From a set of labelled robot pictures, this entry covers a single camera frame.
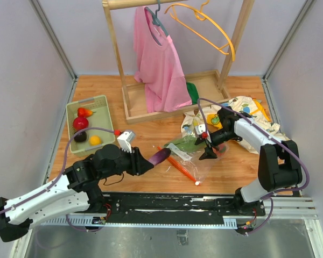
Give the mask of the purple plush eggplant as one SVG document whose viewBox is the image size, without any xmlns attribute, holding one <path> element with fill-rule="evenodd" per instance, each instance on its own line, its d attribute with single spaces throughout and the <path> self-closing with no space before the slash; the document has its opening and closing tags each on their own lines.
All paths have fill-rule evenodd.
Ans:
<svg viewBox="0 0 323 258">
<path fill-rule="evenodd" d="M 169 148 L 162 148 L 153 156 L 151 156 L 148 161 L 154 166 L 162 163 L 164 160 L 168 159 L 171 155 L 171 150 Z"/>
</svg>

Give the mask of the green plush vegetable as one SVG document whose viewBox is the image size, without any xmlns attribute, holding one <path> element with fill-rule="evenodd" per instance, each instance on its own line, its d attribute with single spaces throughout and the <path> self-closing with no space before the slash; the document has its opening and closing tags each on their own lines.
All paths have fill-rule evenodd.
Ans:
<svg viewBox="0 0 323 258">
<path fill-rule="evenodd" d="M 195 145 L 197 137 L 193 135 L 186 135 L 182 138 L 173 139 L 170 142 L 167 142 L 164 147 L 167 147 L 169 144 L 174 144 L 178 149 L 183 152 L 193 153 L 197 152 L 198 150 L 204 149 L 206 144 L 204 142 Z"/>
</svg>

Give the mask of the clear zip top bag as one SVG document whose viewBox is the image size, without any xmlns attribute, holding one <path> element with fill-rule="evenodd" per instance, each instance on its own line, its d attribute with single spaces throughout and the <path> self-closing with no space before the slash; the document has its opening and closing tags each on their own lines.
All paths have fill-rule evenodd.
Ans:
<svg viewBox="0 0 323 258">
<path fill-rule="evenodd" d="M 196 134 L 193 132 L 182 132 L 174 139 L 182 138 L 186 135 L 193 135 L 196 137 Z M 171 155 L 168 158 L 170 164 L 192 180 L 196 186 L 200 185 L 206 179 L 214 165 L 225 156 L 217 156 L 217 159 L 199 160 L 199 157 L 204 153 L 205 149 L 201 149 L 193 153 L 187 153 L 178 149 L 174 144 L 169 144 L 164 148 L 169 148 L 171 150 Z"/>
</svg>

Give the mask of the yellow plush fruit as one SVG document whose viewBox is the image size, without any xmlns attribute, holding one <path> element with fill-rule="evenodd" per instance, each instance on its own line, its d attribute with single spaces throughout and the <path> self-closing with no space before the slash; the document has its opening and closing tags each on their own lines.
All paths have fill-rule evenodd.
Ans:
<svg viewBox="0 0 323 258">
<path fill-rule="evenodd" d="M 97 146 L 97 145 L 100 145 L 101 143 L 102 143 L 102 139 L 97 135 L 93 135 L 89 138 L 89 144 L 91 146 Z"/>
</svg>

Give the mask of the red plush fruit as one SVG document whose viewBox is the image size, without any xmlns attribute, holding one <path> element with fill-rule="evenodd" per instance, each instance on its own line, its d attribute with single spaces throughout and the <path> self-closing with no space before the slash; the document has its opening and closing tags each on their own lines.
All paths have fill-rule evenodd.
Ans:
<svg viewBox="0 0 323 258">
<path fill-rule="evenodd" d="M 79 130 L 87 128 L 89 126 L 89 121 L 86 117 L 76 117 L 73 120 L 72 125 L 76 131 L 79 131 Z"/>
</svg>

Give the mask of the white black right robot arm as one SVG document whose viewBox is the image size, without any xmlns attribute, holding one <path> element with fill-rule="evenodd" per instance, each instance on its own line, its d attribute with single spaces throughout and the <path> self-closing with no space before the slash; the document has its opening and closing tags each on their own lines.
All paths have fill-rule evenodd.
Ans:
<svg viewBox="0 0 323 258">
<path fill-rule="evenodd" d="M 222 128 L 210 133 L 205 124 L 195 127 L 196 145 L 205 143 L 201 160 L 217 158 L 219 145 L 229 140 L 245 140 L 259 154 L 257 178 L 238 188 L 233 197 L 234 211 L 245 215 L 258 207 L 259 201 L 270 193 L 298 185 L 303 180 L 297 144 L 282 141 L 262 129 L 251 115 L 221 108 L 219 116 Z"/>
</svg>

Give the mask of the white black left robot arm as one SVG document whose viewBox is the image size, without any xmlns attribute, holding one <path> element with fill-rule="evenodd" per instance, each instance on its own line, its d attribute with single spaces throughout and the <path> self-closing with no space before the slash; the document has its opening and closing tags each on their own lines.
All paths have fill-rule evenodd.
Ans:
<svg viewBox="0 0 323 258">
<path fill-rule="evenodd" d="M 106 145 L 23 196 L 0 197 L 0 238 L 17 240 L 35 226 L 72 212 L 100 212 L 104 208 L 100 180 L 123 173 L 140 176 L 155 166 L 154 158 L 145 159 L 137 147 L 126 152 Z"/>
</svg>

